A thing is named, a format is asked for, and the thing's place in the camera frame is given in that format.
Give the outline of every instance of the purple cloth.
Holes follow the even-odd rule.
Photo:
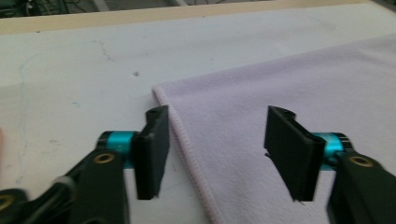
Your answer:
[[[293,203],[262,147],[267,106],[310,132],[346,134],[396,174],[396,35],[163,83],[173,137],[213,223],[329,223],[334,172],[315,200]]]

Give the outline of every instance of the white table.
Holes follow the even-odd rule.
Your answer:
[[[394,24],[371,2],[306,0],[1,20],[0,188],[35,198],[103,131],[140,131],[157,105],[153,85],[396,33]],[[131,173],[133,223],[208,222],[173,148],[158,200],[138,201]]]

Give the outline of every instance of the cloth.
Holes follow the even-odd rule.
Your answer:
[[[264,156],[267,106],[309,132],[346,134],[396,174],[396,35],[320,49],[153,88],[170,105],[173,137],[213,223],[329,223],[335,172],[312,203],[293,203]]]

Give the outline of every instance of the blue gripper part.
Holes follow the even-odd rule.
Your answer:
[[[118,151],[124,158],[124,168],[134,168],[134,163],[131,160],[131,140],[134,132],[112,132],[107,138],[106,148],[109,150]]]
[[[321,137],[326,141],[326,146],[324,148],[323,160],[320,166],[320,170],[333,170],[333,168],[329,165],[329,161],[336,161],[335,157],[336,152],[344,152],[343,144],[340,139],[334,133],[312,133],[317,137]]]

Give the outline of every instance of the brass screw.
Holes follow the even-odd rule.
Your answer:
[[[359,157],[359,156],[349,157],[349,160],[359,166],[364,166],[364,167],[373,167],[374,166],[374,164],[371,161],[369,161],[363,157]]]
[[[102,164],[102,163],[108,163],[110,161],[113,161],[114,158],[115,158],[114,154],[103,153],[103,154],[97,155],[93,160],[96,163]]]
[[[15,201],[15,198],[12,194],[4,194],[0,195],[0,211],[8,208]]]

